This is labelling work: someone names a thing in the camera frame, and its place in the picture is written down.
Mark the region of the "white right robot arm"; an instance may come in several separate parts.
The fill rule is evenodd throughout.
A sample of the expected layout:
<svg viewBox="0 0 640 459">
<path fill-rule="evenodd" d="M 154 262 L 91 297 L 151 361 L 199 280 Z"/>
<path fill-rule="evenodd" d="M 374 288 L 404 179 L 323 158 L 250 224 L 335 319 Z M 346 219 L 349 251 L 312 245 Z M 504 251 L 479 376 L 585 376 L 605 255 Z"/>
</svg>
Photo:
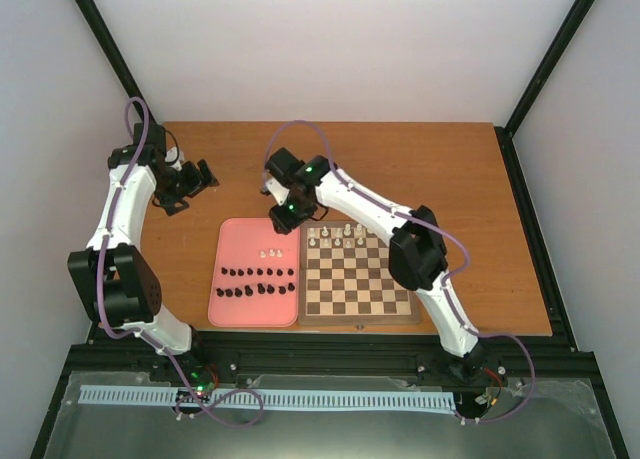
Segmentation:
<svg viewBox="0 0 640 459">
<path fill-rule="evenodd" d="M 288 149 L 267 153 L 262 193 L 276 205 L 269 211 L 274 230 L 289 234 L 315 217 L 318 209 L 335 209 L 373 232 L 389 249 L 392 279 L 416 294 L 436 327 L 444 350 L 443 369 L 460 384 L 478 376 L 484 361 L 480 333 L 466 314 L 452 284 L 446 240 L 433 211 L 411 209 L 364 187 L 329 158 L 308 162 Z"/>
</svg>

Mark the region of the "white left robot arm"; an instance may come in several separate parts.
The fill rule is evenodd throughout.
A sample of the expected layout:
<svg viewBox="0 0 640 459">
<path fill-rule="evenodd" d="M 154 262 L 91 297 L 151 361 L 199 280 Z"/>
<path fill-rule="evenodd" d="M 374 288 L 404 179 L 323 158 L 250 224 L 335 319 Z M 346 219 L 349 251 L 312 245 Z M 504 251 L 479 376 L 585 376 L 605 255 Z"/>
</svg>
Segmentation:
<svg viewBox="0 0 640 459">
<path fill-rule="evenodd" d="M 172 136 L 161 125 L 138 123 L 131 144 L 111 153 L 97 229 L 84 249 L 69 255 L 67 267 L 91 321 L 113 338 L 132 334 L 160 355 L 175 355 L 174 371 L 193 382 L 206 374 L 208 357 L 192 347 L 194 329 L 164 306 L 141 236 L 148 206 L 173 216 L 219 181 L 206 161 L 187 161 L 179 147 L 168 147 Z"/>
</svg>

